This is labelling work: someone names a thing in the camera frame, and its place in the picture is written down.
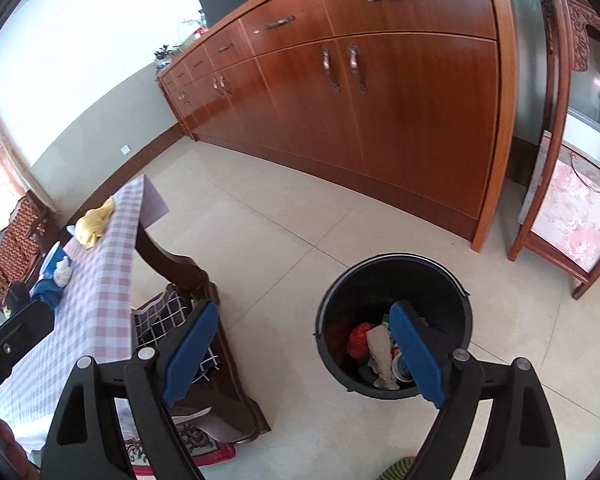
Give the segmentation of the person left hand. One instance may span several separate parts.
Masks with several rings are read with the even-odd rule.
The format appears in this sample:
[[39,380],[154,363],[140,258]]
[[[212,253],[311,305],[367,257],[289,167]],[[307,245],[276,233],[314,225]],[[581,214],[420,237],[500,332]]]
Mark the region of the person left hand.
[[38,480],[40,471],[28,459],[24,448],[17,442],[10,427],[0,419],[0,435],[4,441],[4,453],[12,468],[23,480]]

